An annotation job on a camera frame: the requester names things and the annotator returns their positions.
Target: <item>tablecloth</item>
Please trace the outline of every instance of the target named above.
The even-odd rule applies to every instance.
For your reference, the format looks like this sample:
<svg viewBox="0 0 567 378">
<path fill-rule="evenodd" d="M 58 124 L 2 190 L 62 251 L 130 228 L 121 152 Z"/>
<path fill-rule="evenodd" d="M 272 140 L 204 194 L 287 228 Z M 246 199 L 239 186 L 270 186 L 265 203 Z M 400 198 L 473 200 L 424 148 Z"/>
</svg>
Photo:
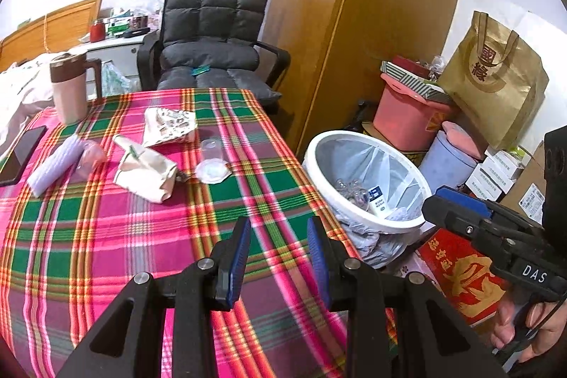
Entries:
<svg viewBox="0 0 567 378">
<path fill-rule="evenodd" d="M 218 185 L 195 178 L 152 204 L 113 183 L 123 151 L 114 134 L 141 142 L 144 110 L 195 111 L 194 143 L 157 151 L 194 172 L 203 139 L 222 140 L 232 175 Z M 317 295 L 308 258 L 308 217 L 354 248 L 298 161 L 246 90 L 186 89 L 110 97 L 79 124 L 63 127 L 50 108 L 47 126 L 22 180 L 0 188 L 0 334 L 30 374 L 53 377 L 121 288 L 140 271 L 179 272 L 208 256 L 247 215 L 252 244 L 240 300 L 212 313 L 220 378 L 342 376 L 347 330 Z M 67 172 L 40 199 L 25 181 L 67 137 L 97 141 L 109 161 L 88 182 Z M 168 312 L 162 377 L 171 376 L 173 314 Z"/>
</svg>

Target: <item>chair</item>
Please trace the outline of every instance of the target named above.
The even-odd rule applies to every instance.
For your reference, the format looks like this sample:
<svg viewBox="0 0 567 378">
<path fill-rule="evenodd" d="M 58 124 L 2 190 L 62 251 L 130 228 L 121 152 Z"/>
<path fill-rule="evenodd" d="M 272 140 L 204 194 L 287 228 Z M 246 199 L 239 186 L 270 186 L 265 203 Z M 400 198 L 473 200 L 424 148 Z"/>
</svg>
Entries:
<svg viewBox="0 0 567 378">
<path fill-rule="evenodd" d="M 137 55 L 142 90 L 249 89 L 274 112 L 280 93 L 271 90 L 290 65 L 285 50 L 257 40 L 268 0 L 165 0 L 160 31 L 150 33 Z M 266 83 L 254 74 L 254 46 L 276 55 Z M 194 68 L 210 66 L 196 77 Z"/>
</svg>

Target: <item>white trash can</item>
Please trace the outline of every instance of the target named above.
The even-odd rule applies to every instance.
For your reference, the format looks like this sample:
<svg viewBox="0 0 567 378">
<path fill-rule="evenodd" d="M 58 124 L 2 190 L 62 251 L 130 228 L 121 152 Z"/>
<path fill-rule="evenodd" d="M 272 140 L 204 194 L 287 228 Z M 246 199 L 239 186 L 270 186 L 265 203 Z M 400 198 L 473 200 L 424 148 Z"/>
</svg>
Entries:
<svg viewBox="0 0 567 378">
<path fill-rule="evenodd" d="M 396 149 L 355 132 L 325 132 L 309 144 L 303 167 L 368 264 L 385 266 L 416 240 L 425 222 L 421 206 L 431 189 L 418 168 Z M 379 218 L 350 203 L 335 189 L 339 178 L 359 179 L 368 190 L 379 186 L 397 218 Z"/>
</svg>

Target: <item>blue cylindrical container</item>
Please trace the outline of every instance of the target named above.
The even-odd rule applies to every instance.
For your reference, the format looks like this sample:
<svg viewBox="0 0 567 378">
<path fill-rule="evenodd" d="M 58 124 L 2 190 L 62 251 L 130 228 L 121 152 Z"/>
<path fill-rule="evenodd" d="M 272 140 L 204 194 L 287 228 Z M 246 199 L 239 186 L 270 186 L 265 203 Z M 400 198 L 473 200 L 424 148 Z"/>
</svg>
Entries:
<svg viewBox="0 0 567 378">
<path fill-rule="evenodd" d="M 456 188 L 465 183 L 475 167 L 476 160 L 449 143 L 445 132 L 439 130 L 420 165 L 420 172 L 435 194 L 441 186 Z"/>
</svg>

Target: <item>screw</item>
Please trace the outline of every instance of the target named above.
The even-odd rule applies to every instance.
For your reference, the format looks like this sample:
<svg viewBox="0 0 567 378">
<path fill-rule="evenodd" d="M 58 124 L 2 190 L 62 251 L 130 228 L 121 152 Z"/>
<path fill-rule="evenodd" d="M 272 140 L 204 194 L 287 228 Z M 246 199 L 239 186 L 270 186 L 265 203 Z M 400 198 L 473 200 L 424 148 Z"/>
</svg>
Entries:
<svg viewBox="0 0 567 378">
<path fill-rule="evenodd" d="M 408 279 L 412 284 L 421 285 L 425 282 L 425 276 L 420 272 L 410 272 L 408 274 Z"/>
<path fill-rule="evenodd" d="M 214 266 L 214 260 L 211 258 L 201 258 L 197 262 L 197 267 L 202 270 L 211 269 Z"/>
<path fill-rule="evenodd" d="M 360 268 L 360 260 L 356 258 L 347 258 L 345 259 L 344 265 L 347 269 L 358 269 Z"/>
<path fill-rule="evenodd" d="M 150 275 L 147 272 L 139 272 L 134 276 L 134 282 L 136 282 L 138 285 L 145 284 L 147 281 L 149 281 L 149 279 Z"/>
</svg>

